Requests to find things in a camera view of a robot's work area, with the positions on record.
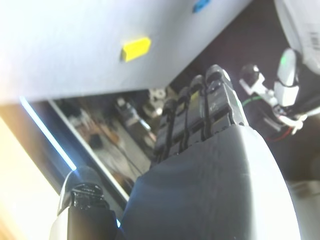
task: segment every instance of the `yellow foam piece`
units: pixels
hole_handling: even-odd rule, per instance
[[[150,48],[151,39],[148,37],[126,43],[122,48],[122,58],[125,62],[145,55]]]

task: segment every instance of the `wire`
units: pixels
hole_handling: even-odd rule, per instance
[[[271,138],[267,137],[266,140],[267,140],[267,141],[270,141],[270,142],[278,142],[278,141],[284,139],[286,136],[288,136],[288,135],[291,133],[291,131],[292,131],[292,127],[289,127],[289,128],[284,132],[284,134],[283,134],[282,136],[277,137],[277,138],[275,138],[275,139],[271,139]]]
[[[244,108],[245,105],[247,105],[248,103],[253,102],[253,101],[257,101],[257,100],[260,100],[260,99],[262,99],[262,97],[260,97],[260,96],[254,96],[254,97],[248,98],[247,100],[244,100],[242,102],[242,107]]]

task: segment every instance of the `glowing light strip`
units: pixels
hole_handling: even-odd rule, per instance
[[[51,134],[51,132],[48,130],[46,125],[41,121],[37,113],[34,111],[34,109],[30,106],[28,101],[25,97],[20,97],[20,102],[24,109],[27,111],[27,113],[30,115],[30,117],[33,119],[35,124],[40,128],[40,130],[43,132],[45,137],[49,140],[49,142],[52,144],[52,146],[55,148],[55,150],[60,154],[60,156],[63,158],[63,160],[68,164],[68,166],[71,168],[72,171],[76,170],[76,165],[72,162],[70,157],[66,154],[66,152],[63,150],[63,148],[60,146],[60,144],[57,142],[55,137]]]

